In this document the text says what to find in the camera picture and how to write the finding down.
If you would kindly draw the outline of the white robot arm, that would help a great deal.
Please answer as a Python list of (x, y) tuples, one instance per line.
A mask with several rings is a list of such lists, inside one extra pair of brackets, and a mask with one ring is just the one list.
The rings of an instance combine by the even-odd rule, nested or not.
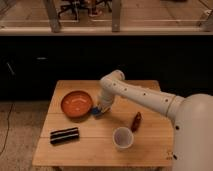
[(125, 82), (121, 70), (99, 81), (98, 108), (104, 113), (116, 95), (167, 117), (174, 127), (172, 171), (213, 171), (213, 95), (179, 95)]

